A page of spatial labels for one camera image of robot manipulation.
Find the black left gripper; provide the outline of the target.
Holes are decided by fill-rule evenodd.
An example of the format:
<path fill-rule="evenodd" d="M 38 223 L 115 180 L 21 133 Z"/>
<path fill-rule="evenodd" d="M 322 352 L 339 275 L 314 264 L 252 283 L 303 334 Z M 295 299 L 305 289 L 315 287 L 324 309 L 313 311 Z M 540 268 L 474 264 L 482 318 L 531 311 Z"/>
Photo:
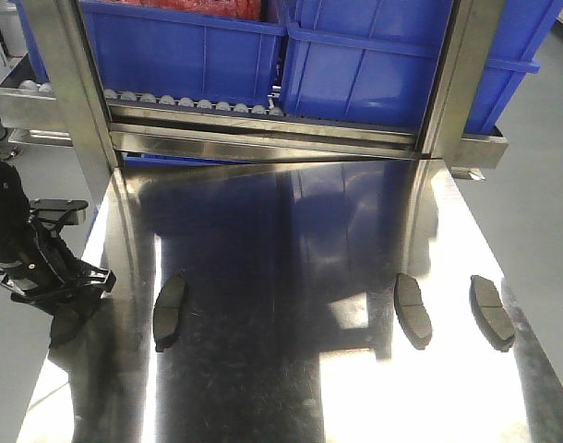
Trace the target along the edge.
<path fill-rule="evenodd" d="M 0 161 L 0 286 L 14 302 L 51 315 L 73 302 L 88 312 L 116 278 L 77 258 L 61 237 L 68 225 L 41 222 L 30 211 L 32 200 L 18 170 Z"/>

